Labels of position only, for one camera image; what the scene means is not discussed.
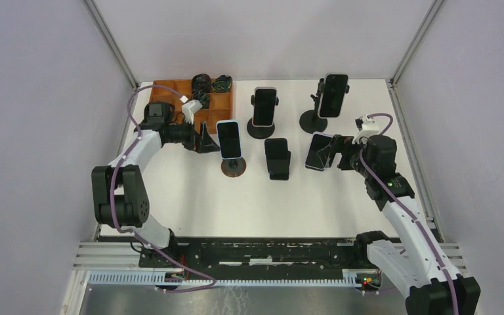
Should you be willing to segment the lilac case phone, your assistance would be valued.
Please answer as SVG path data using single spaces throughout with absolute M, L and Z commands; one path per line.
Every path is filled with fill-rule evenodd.
M 329 135 L 329 134 L 325 134 L 325 133 L 321 133 L 321 132 L 314 132 L 312 134 L 310 146 L 308 148 L 308 154 L 307 154 L 306 161 L 305 161 L 305 167 L 307 169 L 312 169 L 315 171 L 323 171 L 324 170 L 322 168 L 321 163 L 320 163 L 320 159 L 317 156 L 317 151 L 325 148 L 329 144 L 332 137 L 333 137 L 333 135 Z

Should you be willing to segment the light blue case phone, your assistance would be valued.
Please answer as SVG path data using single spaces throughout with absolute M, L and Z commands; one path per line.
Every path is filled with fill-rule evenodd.
M 220 120 L 216 124 L 222 159 L 239 159 L 242 157 L 240 125 L 235 119 Z

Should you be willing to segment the wooden round base phone stand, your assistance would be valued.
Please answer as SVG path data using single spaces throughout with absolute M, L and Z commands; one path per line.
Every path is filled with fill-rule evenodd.
M 230 178 L 236 178 L 244 174 L 246 162 L 244 158 L 224 159 L 221 163 L 221 171 Z

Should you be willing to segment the black folding phone stand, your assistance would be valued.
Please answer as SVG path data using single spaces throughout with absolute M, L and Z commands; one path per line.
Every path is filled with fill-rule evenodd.
M 270 180 L 289 180 L 291 152 L 274 152 L 266 155 Z

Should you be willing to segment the dark blue case phone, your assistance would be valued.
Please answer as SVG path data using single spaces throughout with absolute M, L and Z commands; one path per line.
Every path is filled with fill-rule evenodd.
M 264 141 L 267 161 L 286 160 L 289 154 L 286 138 L 268 138 Z

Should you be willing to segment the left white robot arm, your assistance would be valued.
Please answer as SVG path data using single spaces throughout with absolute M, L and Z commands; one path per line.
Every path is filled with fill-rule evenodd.
M 175 107 L 167 102 L 151 102 L 137 123 L 132 143 L 113 161 L 97 166 L 91 172 L 94 215 L 97 223 L 106 224 L 121 234 L 133 234 L 164 267 L 180 259 L 174 232 L 161 225 L 150 214 L 150 200 L 143 171 L 165 144 L 181 144 L 199 154 L 218 152 L 219 145 L 202 122 L 195 128 L 194 116 L 202 109 L 197 100 L 182 105 L 183 120 L 177 123 Z

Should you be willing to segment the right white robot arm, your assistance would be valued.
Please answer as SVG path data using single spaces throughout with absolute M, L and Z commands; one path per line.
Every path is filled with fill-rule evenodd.
M 340 154 L 338 168 L 364 178 L 367 195 L 405 250 L 401 254 L 382 231 L 364 232 L 356 237 L 354 262 L 383 271 L 401 292 L 408 314 L 475 314 L 481 288 L 475 278 L 462 275 L 429 228 L 413 188 L 396 170 L 396 141 L 386 135 L 354 140 L 316 133 L 311 150 L 325 168 Z

